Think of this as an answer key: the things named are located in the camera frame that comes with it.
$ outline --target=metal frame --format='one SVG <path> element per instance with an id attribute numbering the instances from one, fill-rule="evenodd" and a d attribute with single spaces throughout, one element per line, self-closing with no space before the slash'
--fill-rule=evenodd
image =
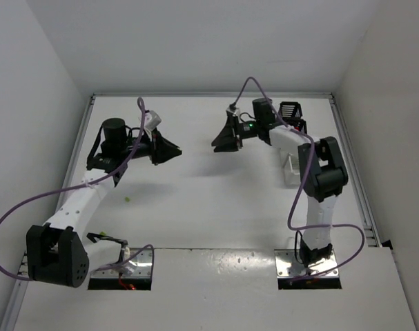
<path id="1" fill-rule="evenodd" d="M 330 93 L 296 93 L 296 92 L 268 92 L 275 97 L 286 97 L 286 98 L 316 98 L 316 99 L 328 99 L 331 104 L 331 110 L 333 113 L 333 118 L 335 119 L 335 124 L 338 129 L 338 135 L 340 136 L 342 147 L 344 149 L 344 158 L 349 165 L 349 174 L 353 182 L 353 187 L 355 188 L 355 193 L 359 202 L 359 208 L 361 214 L 364 216 L 364 229 L 369 238 L 369 245 L 379 246 L 380 238 L 378 236 L 378 231 L 376 229 L 375 222 L 373 220 L 373 214 L 371 212 L 369 200 L 367 198 L 366 191 L 364 186 L 361 183 L 360 175 L 355 164 L 355 158 L 353 157 L 353 152 L 351 148 L 351 142 L 349 134 L 345 126 L 344 119 L 340 114 L 338 107 L 336 105 L 335 97 Z M 67 187 L 72 180 L 74 168 L 79 157 L 79 149 L 84 141 L 86 127 L 91 116 L 92 107 L 94 106 L 96 97 L 137 97 L 139 95 L 145 95 L 150 97 L 236 97 L 237 92 L 199 92 L 199 93 L 189 93 L 189 92 L 165 92 L 165 93 L 152 93 L 152 92 L 128 92 L 128 93 L 105 93 L 99 92 L 91 96 L 89 99 L 86 109 L 84 111 L 84 116 L 81 120 L 81 125 L 79 127 L 79 133 L 75 141 L 75 145 L 71 154 L 70 163 L 68 165 L 67 173 L 64 179 L 63 188 Z M 261 97 L 259 92 L 245 92 L 243 94 L 245 97 Z M 62 203 L 65 201 L 66 194 L 60 194 L 59 200 L 57 202 L 57 209 L 60 208 Z M 23 298 L 25 297 L 25 292 L 28 282 L 26 281 L 16 281 L 10 300 L 8 302 L 6 312 L 3 316 L 3 321 L 1 324 L 0 331 L 13 331 L 14 325 L 16 324 L 17 318 L 19 316 L 19 311 L 22 306 Z"/>

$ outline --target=table surface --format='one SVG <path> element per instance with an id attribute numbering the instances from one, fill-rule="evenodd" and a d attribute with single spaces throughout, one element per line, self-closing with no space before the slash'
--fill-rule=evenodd
<path id="1" fill-rule="evenodd" d="M 252 99 L 238 106 L 252 113 Z M 282 100 L 273 99 L 275 105 Z M 301 103 L 310 134 L 338 138 L 328 99 L 284 100 Z M 341 290 L 277 289 L 273 250 L 293 247 L 286 216 L 295 189 L 284 187 L 277 152 L 257 139 L 236 153 L 213 153 L 211 141 L 224 125 L 231 98 L 145 102 L 183 155 L 156 167 L 148 159 L 132 161 L 87 231 L 104 231 L 137 247 L 153 244 L 152 290 L 30 283 L 15 330 L 415 330 L 388 249 L 366 247 L 341 268 Z M 95 99 L 72 183 L 85 170 L 102 121 L 121 117 L 136 126 L 138 116 L 135 97 Z M 302 225 L 305 217 L 302 197 L 294 223 Z M 338 199 L 333 222 L 362 226 L 352 183 Z M 354 230 L 339 229 L 332 240 L 343 261 L 360 239 Z"/>

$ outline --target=white table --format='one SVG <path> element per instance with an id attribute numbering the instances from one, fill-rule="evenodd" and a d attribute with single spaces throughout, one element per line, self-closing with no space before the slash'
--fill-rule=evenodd
<path id="1" fill-rule="evenodd" d="M 271 97 L 276 106 L 282 101 Z M 238 106 L 252 113 L 252 99 L 244 97 Z M 163 119 L 161 133 L 183 155 L 157 167 L 148 159 L 132 161 L 87 227 L 132 246 L 153 244 L 152 290 L 87 291 L 30 283 L 15 330 L 414 330 L 385 248 L 366 247 L 341 268 L 341 290 L 277 289 L 273 250 L 293 247 L 286 216 L 295 190 L 284 187 L 277 152 L 258 139 L 246 140 L 236 153 L 213 153 L 211 141 L 232 100 L 146 97 L 147 108 Z M 309 133 L 338 138 L 329 99 L 284 100 L 301 103 Z M 136 97 L 96 97 L 68 182 L 80 180 L 103 120 L 121 117 L 136 126 L 138 116 Z M 358 185 L 345 187 L 334 223 L 363 226 Z M 294 224 L 302 225 L 305 215 L 302 197 Z M 334 230 L 332 240 L 342 261 L 360 238 L 355 230 Z"/>

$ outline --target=robotic arm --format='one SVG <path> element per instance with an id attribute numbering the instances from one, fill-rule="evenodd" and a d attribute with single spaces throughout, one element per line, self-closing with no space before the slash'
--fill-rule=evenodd
<path id="1" fill-rule="evenodd" d="M 175 144 L 163 138 L 157 126 L 160 117 L 153 111 L 145 115 L 145 127 L 133 159 L 150 157 L 157 165 L 182 154 Z M 62 207 L 43 225 L 33 225 L 26 235 L 28 275 L 35 281 L 79 287 L 89 272 L 101 265 L 123 261 L 128 243 L 101 234 L 84 232 L 100 201 L 114 189 L 126 168 L 96 184 L 89 184 L 116 170 L 131 153 L 135 138 L 123 119 L 102 123 L 87 158 L 87 171 L 81 180 L 85 188 L 74 191 Z M 101 131 L 105 140 L 100 144 Z"/>
<path id="2" fill-rule="evenodd" d="M 243 139 L 258 137 L 270 146 L 298 157 L 300 178 L 307 171 L 304 191 L 308 208 L 306 225 L 331 225 L 333 207 L 347 184 L 349 176 L 338 142 L 333 137 L 317 139 L 311 167 L 307 169 L 310 141 L 294 133 L 293 126 L 285 127 L 277 121 L 266 99 L 253 101 L 254 120 L 240 121 L 240 110 L 234 105 L 226 110 L 227 121 L 217 138 L 212 142 L 214 152 L 235 152 L 243 147 Z M 294 123 L 294 118 L 285 119 Z M 309 228 L 304 231 L 300 245 L 300 258 L 307 268 L 332 253 L 330 227 Z"/>

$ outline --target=gray wall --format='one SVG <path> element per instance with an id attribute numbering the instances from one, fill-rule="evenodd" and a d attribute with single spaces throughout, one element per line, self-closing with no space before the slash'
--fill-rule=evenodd
<path id="1" fill-rule="evenodd" d="M 27 0 L 75 83 L 98 91 L 338 87 L 378 0 Z"/>
<path id="2" fill-rule="evenodd" d="M 0 217 L 61 186 L 85 104 L 25 0 L 0 0 Z M 27 228 L 55 201 L 17 210 L 0 229 L 7 269 L 17 271 Z M 13 283 L 0 273 L 0 322 Z"/>
<path id="3" fill-rule="evenodd" d="M 338 91 L 419 327 L 419 0 L 385 0 Z"/>

